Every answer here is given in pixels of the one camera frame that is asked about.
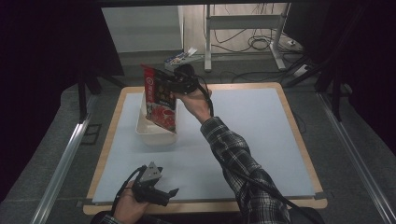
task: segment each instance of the person's right hand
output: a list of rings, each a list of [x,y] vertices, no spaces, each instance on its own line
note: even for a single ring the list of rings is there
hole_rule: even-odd
[[[199,89],[189,94],[173,92],[173,95],[184,103],[187,110],[192,113],[201,122],[201,124],[211,118],[209,105]]]

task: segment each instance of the black stand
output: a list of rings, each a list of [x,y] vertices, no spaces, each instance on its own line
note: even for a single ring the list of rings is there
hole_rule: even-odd
[[[123,82],[116,80],[114,77],[104,75],[98,71],[94,72],[78,72],[78,100],[79,100],[79,124],[84,122],[87,118],[87,99],[86,99],[86,92],[85,92],[85,85],[87,85],[88,89],[90,90],[91,94],[98,95],[102,91],[102,86],[100,85],[96,74],[100,77],[104,78],[105,80],[113,83],[114,85],[124,88],[127,87],[126,84]]]
[[[364,10],[367,8],[368,4],[371,0],[366,0],[363,3],[357,2],[356,8],[354,9],[354,13],[352,15],[351,20],[346,25],[345,31],[342,36],[340,36],[339,41],[337,42],[334,51],[323,63],[318,64],[312,69],[306,71],[304,74],[295,78],[294,80],[288,82],[284,85],[285,88],[293,87],[296,84],[306,80],[309,77],[321,72],[318,80],[315,84],[315,90],[319,92],[324,92],[328,89],[329,85],[332,82],[332,112],[337,117],[339,121],[341,121],[341,117],[339,114],[339,103],[340,103],[340,95],[341,95],[341,63],[342,63],[342,50],[345,48],[345,45],[351,36],[354,28],[358,24],[361,19]]]

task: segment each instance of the desk leg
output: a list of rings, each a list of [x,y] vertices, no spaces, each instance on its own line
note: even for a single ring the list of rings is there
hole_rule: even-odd
[[[210,5],[206,5],[206,48],[205,48],[205,71],[212,71],[212,53],[210,44]]]
[[[273,53],[273,56],[275,58],[277,68],[281,71],[286,70],[286,66],[283,63],[282,56],[279,54],[279,49],[277,46],[279,45],[279,39],[280,39],[280,36],[282,35],[283,27],[285,25],[285,21],[288,16],[289,7],[290,7],[290,3],[287,3],[285,8],[282,11],[282,14],[280,15],[279,24],[276,29],[276,35],[275,35],[274,41],[272,41],[270,44],[270,49],[271,49],[271,52]]]

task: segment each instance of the white wall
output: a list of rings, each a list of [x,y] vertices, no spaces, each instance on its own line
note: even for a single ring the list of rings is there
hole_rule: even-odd
[[[181,7],[104,7],[117,52],[183,49]]]

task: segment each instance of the person's left hand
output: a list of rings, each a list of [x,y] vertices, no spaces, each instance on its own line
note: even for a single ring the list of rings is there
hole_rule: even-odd
[[[135,224],[149,206],[149,203],[139,203],[136,201],[131,189],[133,184],[134,181],[128,183],[126,186],[127,189],[121,194],[116,211],[114,212],[114,218],[123,224]]]

